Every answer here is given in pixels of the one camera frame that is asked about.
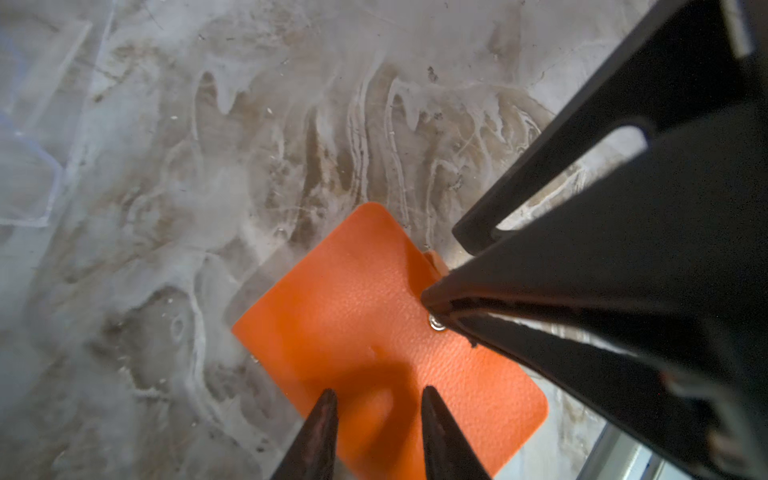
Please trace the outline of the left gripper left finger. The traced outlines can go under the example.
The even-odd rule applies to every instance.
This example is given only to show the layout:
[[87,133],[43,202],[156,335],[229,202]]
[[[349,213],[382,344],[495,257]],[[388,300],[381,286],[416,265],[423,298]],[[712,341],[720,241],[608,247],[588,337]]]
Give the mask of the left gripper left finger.
[[325,389],[271,480],[331,480],[338,438],[338,398]]

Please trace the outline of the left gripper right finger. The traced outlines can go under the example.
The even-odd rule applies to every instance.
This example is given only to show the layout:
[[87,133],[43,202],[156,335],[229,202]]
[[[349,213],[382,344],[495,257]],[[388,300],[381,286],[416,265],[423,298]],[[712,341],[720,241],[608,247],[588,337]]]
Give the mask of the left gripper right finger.
[[491,479],[439,392],[431,385],[422,392],[421,423],[428,480]]

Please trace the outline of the orange card holder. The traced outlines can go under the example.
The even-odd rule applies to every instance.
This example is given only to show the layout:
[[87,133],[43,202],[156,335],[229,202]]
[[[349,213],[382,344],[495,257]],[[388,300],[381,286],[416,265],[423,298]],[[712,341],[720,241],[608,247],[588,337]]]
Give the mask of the orange card holder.
[[440,279],[380,204],[358,207],[234,325],[302,415],[335,391],[337,453],[360,479],[425,475],[420,400],[435,387],[486,471],[498,473],[548,414],[515,362],[437,331],[422,292]]

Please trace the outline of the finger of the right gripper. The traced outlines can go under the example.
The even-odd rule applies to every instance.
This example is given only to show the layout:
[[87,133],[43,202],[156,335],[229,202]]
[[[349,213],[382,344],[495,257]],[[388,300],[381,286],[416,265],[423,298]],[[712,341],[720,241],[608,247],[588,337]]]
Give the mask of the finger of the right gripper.
[[427,289],[686,473],[767,475],[767,121],[684,125]]
[[635,127],[646,140],[746,95],[718,1],[659,1],[452,233],[476,256],[499,224],[597,142]]

